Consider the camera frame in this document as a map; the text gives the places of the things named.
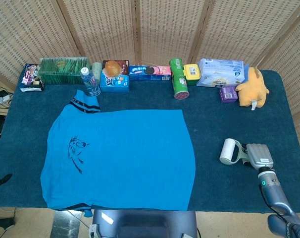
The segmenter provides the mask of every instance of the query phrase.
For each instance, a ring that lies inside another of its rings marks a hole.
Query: water bottle
[[[87,87],[91,96],[98,96],[100,94],[100,87],[97,84],[95,77],[88,68],[84,67],[81,69],[81,78]]]

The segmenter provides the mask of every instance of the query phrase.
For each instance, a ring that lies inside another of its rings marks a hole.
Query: yellow container
[[[184,75],[187,85],[195,85],[200,79],[200,69],[195,63],[184,65]]]

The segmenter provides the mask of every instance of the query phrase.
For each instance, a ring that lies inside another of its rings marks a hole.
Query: bottle cap
[[[84,67],[81,69],[81,74],[86,76],[86,75],[89,75],[90,71],[88,68]]]

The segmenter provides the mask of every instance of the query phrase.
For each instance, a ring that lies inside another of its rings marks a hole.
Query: green tin can
[[[170,60],[169,65],[172,71],[174,98],[179,100],[187,98],[190,94],[183,73],[182,60],[180,58],[173,58]]]

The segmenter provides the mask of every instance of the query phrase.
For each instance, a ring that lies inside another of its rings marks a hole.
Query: black graphic print
[[[73,164],[75,165],[76,169],[82,174],[82,164],[83,160],[80,159],[80,154],[82,153],[82,150],[84,147],[88,146],[89,144],[79,140],[76,137],[71,138],[70,143],[69,143],[69,159],[72,160]]]

